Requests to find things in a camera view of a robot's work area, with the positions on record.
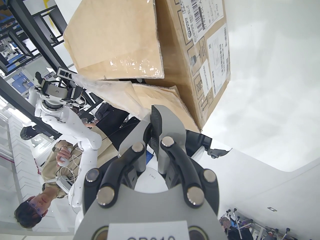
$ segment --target eyeglasses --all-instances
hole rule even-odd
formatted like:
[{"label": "eyeglasses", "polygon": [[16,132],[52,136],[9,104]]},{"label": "eyeglasses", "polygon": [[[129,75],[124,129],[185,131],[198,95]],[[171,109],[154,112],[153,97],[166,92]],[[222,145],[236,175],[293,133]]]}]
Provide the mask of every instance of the eyeglasses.
[{"label": "eyeglasses", "polygon": [[46,211],[46,208],[44,206],[39,206],[37,207],[38,201],[36,198],[31,199],[30,201],[27,201],[27,203],[29,203],[29,205],[35,209],[35,211],[37,212],[38,215],[40,215],[42,217],[43,213]]}]

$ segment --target white label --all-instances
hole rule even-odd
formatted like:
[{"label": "white label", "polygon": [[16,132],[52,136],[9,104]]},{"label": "white label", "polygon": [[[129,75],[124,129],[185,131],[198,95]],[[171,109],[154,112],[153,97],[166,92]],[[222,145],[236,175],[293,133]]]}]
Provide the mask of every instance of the white label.
[{"label": "white label", "polygon": [[223,18],[222,0],[179,0],[188,40],[196,44],[218,20]]},{"label": "white label", "polygon": [[213,86],[213,97],[216,97],[226,81],[229,72],[229,42],[227,24],[207,39],[208,55]]},{"label": "white label", "polygon": [[187,221],[161,223],[113,223],[108,240],[186,240]]},{"label": "white label", "polygon": [[208,94],[209,90],[212,87],[211,75],[210,75],[210,70],[209,70],[209,65],[208,65],[208,60],[207,59],[202,64],[199,72],[200,72],[200,77],[201,77],[201,80],[202,80],[203,93],[204,93],[204,96],[207,97],[207,94]]}]

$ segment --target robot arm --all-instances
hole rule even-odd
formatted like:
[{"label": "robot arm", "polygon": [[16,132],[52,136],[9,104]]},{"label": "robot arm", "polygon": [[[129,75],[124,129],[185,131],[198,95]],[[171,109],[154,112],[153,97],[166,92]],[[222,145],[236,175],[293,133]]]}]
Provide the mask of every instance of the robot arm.
[{"label": "robot arm", "polygon": [[69,192],[69,201],[73,207],[81,207],[83,183],[86,173],[97,166],[97,152],[102,144],[102,138],[84,126],[78,115],[71,110],[79,106],[82,93],[81,87],[67,89],[60,84],[54,85],[51,81],[41,78],[39,72],[35,78],[38,83],[31,87],[29,102],[35,106],[34,115],[63,135],[76,138],[78,146],[83,150],[79,164],[79,173]]},{"label": "robot arm", "polygon": [[[187,136],[173,112],[162,105],[153,105],[151,115],[121,143],[119,158],[87,173],[84,218],[73,239],[106,239],[107,235],[108,239],[226,240],[217,220],[217,177],[186,153],[190,149],[187,144],[198,142],[201,134],[195,139],[189,136],[189,140]],[[146,169],[147,144],[155,152],[158,172],[168,191],[134,191],[137,179]],[[179,232],[175,231],[177,221],[186,224]],[[156,228],[164,222],[166,227],[162,231],[147,232],[147,228]]]}]

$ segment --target man's hair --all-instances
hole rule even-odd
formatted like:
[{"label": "man's hair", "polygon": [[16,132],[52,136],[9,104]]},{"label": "man's hair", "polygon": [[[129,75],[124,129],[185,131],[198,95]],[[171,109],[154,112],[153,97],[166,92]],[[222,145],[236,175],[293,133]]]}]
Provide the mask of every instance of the man's hair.
[{"label": "man's hair", "polygon": [[24,228],[33,228],[40,223],[42,217],[37,214],[35,208],[31,207],[27,201],[21,203],[14,211],[14,217]]}]

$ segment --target shipping label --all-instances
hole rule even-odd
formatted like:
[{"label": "shipping label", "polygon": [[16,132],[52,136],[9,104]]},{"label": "shipping label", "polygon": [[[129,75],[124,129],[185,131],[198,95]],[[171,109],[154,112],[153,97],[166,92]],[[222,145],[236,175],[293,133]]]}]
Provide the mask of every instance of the shipping label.
[{"label": "shipping label", "polygon": [[211,74],[209,70],[208,60],[206,59],[205,62],[202,64],[200,70],[200,77],[202,81],[202,88],[204,96],[207,97],[208,92],[210,91],[212,84],[211,84]]},{"label": "shipping label", "polygon": [[207,39],[213,97],[222,88],[229,72],[229,41],[227,24]]},{"label": "shipping label", "polygon": [[188,40],[196,44],[210,29],[223,18],[222,0],[179,0]]}]

